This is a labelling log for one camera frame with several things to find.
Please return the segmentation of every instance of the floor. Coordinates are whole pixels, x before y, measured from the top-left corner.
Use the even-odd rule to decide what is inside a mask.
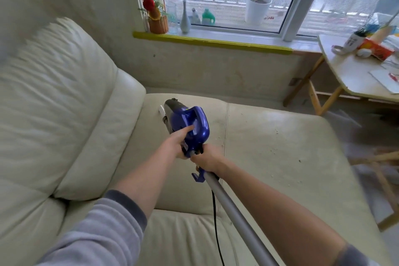
[[[280,101],[247,99],[237,97],[214,96],[200,93],[192,93],[181,90],[147,88],[147,93],[182,93],[197,96],[218,98],[229,103],[246,104],[252,106],[267,107],[291,112],[314,114],[310,101],[306,97],[298,97],[287,108]],[[375,148],[399,149],[399,129],[390,126],[372,114],[373,109],[368,106],[352,105],[337,102],[324,117],[333,127],[342,148],[348,157],[367,157]],[[365,165],[353,166],[359,182],[361,183],[365,198],[376,221],[381,221],[392,213],[389,203],[386,201],[382,188],[373,171]],[[384,172],[389,181],[394,184],[395,193],[399,200],[399,173],[392,167],[384,167]],[[393,265],[399,266],[399,224],[382,233],[388,251],[391,254]]]

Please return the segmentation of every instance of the window sill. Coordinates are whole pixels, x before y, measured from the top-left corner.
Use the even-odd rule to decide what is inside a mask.
[[[292,42],[283,41],[273,36],[240,34],[238,32],[213,31],[192,28],[189,34],[156,35],[147,32],[133,32],[133,37],[138,39],[166,41],[182,44],[228,48],[233,50],[248,50],[252,52],[274,53],[282,55],[302,55],[305,53],[321,53],[317,41],[312,39],[296,39]]]

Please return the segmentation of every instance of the white tabletop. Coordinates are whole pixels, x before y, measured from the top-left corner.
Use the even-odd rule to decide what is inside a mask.
[[[333,45],[343,46],[347,38],[320,35],[319,46],[328,66],[342,88],[355,96],[399,102],[399,94],[390,93],[370,73],[371,70],[384,70],[381,61],[375,57],[360,58],[355,52],[336,55],[331,51]]]

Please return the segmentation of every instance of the green bottle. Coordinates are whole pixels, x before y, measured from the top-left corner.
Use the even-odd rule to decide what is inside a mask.
[[[209,12],[209,9],[205,9],[202,14],[202,24],[203,25],[214,25],[215,24],[215,16]]]

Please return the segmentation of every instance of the vacuum cleaner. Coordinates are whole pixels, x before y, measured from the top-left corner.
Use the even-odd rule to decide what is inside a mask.
[[[169,133],[194,125],[194,129],[187,133],[187,136],[182,143],[182,151],[187,158],[190,158],[193,154],[203,152],[202,144],[209,137],[209,125],[201,107],[195,106],[188,108],[178,102],[177,99],[172,98],[165,101],[164,105],[159,107],[159,112],[161,113],[162,121],[165,123]],[[232,221],[234,227],[237,229],[259,266],[278,266],[276,260],[263,244],[259,236],[255,233],[230,196],[219,183],[219,177],[214,173],[203,170],[202,168],[199,168],[198,174],[192,173],[192,176],[198,183],[206,181],[212,189],[213,219],[215,221],[216,241],[223,266],[224,262],[220,251],[219,240],[217,238],[215,196],[226,211],[227,216]]]

